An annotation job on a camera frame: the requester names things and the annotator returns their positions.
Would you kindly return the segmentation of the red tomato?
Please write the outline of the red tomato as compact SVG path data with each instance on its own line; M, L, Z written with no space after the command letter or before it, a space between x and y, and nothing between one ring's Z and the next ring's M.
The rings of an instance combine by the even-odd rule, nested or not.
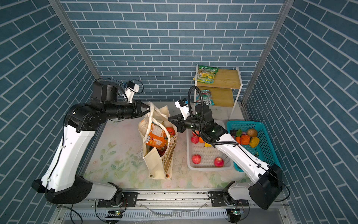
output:
M175 130L173 127L166 127L168 133L170 134L170 136L174 136L176 134Z

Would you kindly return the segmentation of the cream canvas grocery bag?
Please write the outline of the cream canvas grocery bag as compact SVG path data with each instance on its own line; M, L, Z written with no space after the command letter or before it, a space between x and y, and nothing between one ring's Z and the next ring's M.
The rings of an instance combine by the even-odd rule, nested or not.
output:
M138 125L143 141L143 158L151 179L171 180L177 128L168 120L167 106L157 108L152 102L147 104L150 112Z

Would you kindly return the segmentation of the orange Fox's candy bag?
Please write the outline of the orange Fox's candy bag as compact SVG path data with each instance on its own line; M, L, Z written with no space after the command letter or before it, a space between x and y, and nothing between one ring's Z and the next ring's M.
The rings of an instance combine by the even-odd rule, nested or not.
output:
M155 147L159 151L165 151L167 149L168 137L165 131L158 125L152 123L151 129L146 137L145 143L150 147Z

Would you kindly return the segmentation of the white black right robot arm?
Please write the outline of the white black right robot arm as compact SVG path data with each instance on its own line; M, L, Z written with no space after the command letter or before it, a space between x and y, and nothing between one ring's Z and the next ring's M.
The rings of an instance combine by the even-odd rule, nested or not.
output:
M224 127L214 122L207 105L198 104L195 113L184 99L175 102L175 105L181 113L168 120L176 126L177 131L198 131L205 143L228 156L250 178L252 185L247 189L251 200L260 208L268 209L283 190L281 168L276 164L268 165L237 143Z

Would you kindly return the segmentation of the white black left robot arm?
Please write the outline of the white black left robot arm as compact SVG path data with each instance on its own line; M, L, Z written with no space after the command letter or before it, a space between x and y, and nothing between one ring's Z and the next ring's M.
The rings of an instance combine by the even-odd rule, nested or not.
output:
M32 188L43 193L52 204L74 204L83 200L102 199L110 206L123 204L123 190L113 183L95 183L76 174L85 150L100 126L109 119L134 119L150 112L150 107L134 100L143 85L130 80L96 80L89 103L75 104L66 114L62 138L54 158L42 178Z

